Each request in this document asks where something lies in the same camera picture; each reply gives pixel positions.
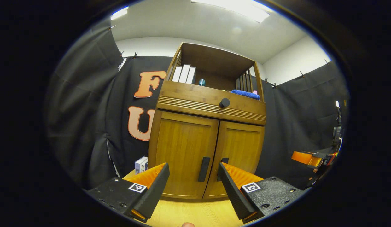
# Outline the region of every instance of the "drawer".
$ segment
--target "drawer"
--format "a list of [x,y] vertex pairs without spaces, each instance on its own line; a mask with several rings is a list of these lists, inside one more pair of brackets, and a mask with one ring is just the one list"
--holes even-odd
[[[230,105],[221,108],[219,103],[223,98],[229,99]],[[256,125],[266,124],[265,102],[194,84],[165,80],[156,107]]]

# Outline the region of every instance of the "white ceiling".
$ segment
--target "white ceiling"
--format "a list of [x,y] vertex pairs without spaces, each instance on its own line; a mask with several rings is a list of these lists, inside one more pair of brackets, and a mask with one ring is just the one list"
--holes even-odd
[[285,17],[272,12],[262,23],[238,13],[191,0],[144,0],[112,20],[116,41],[141,37],[198,40],[232,50],[259,63],[306,36]]

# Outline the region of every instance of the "white wall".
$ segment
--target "white wall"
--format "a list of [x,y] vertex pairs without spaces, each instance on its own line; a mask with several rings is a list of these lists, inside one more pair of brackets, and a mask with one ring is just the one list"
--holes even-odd
[[[120,51],[124,51],[122,56],[134,56],[135,52],[138,52],[137,56],[169,56],[173,57],[181,42],[196,43],[206,46],[212,46],[223,50],[233,52],[221,46],[213,45],[211,43],[205,43],[197,40],[188,40],[173,37],[144,37],[128,40],[120,40],[116,42]],[[263,66],[257,63],[259,68],[260,77],[264,78]],[[252,76],[255,76],[254,70],[250,70]]]
[[[124,51],[123,56],[134,56],[134,53],[138,52],[137,56],[173,57],[181,42],[207,45],[233,52],[211,43],[173,37],[134,38],[117,41],[116,45],[120,51]],[[331,61],[324,50],[312,38],[306,36],[264,64],[258,62],[257,67],[262,79],[268,78],[268,82],[279,85],[301,76],[299,71],[308,73],[325,65],[325,60]],[[255,76],[254,71],[250,71],[252,76]]]
[[325,51],[309,36],[292,44],[263,64],[268,82],[277,85],[315,70],[331,61]]

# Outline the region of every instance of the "black backdrop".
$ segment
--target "black backdrop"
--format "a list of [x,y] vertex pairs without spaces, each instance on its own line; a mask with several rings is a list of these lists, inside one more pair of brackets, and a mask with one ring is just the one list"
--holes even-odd
[[292,153],[331,146],[333,127],[337,125],[335,100],[340,103],[345,127],[350,96],[344,77],[331,61],[277,88],[263,80],[262,85],[267,123],[256,175],[277,176],[301,189],[314,173],[292,160]]
[[60,164],[86,189],[114,176],[106,150],[105,104],[122,62],[106,18],[70,47],[50,77],[44,123]]
[[142,156],[148,156],[149,141],[134,138],[128,131],[129,111],[131,106],[143,109],[140,115],[138,129],[147,132],[149,126],[148,110],[155,109],[163,79],[152,92],[151,97],[135,98],[141,82],[140,73],[165,71],[171,62],[166,56],[138,56],[127,58],[121,67],[110,93],[106,114],[106,128],[110,135],[109,151],[121,177],[134,169],[134,162]]

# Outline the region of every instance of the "cabinet top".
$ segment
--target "cabinet top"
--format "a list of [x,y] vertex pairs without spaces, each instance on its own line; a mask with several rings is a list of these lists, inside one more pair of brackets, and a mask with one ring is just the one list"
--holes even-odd
[[181,63],[191,64],[197,70],[236,79],[255,63],[247,57],[215,47],[193,43],[180,46]]

